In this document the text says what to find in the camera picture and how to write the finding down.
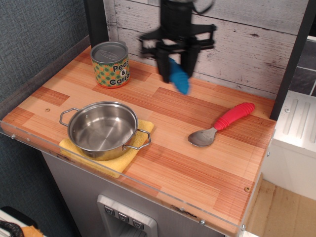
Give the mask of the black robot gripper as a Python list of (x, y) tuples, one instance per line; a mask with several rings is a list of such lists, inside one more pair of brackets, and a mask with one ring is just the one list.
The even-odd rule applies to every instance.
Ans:
[(192, 23), (194, 12), (203, 15), (212, 6), (198, 11), (193, 4), (162, 4), (159, 28), (139, 37), (142, 57), (156, 58), (158, 72), (165, 83), (169, 83), (170, 77), (169, 54), (181, 52), (181, 67), (191, 77), (200, 49), (214, 47), (216, 26)]

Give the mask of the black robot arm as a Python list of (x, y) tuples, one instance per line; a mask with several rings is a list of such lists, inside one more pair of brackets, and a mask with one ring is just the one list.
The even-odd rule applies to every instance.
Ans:
[(181, 68), (192, 76), (201, 50), (213, 49), (213, 33), (216, 26), (192, 23), (192, 13), (202, 15), (211, 9), (214, 2), (199, 12), (192, 0), (161, 0), (160, 27), (139, 37), (142, 57), (156, 60), (158, 72), (165, 83), (169, 82), (170, 54), (181, 55)]

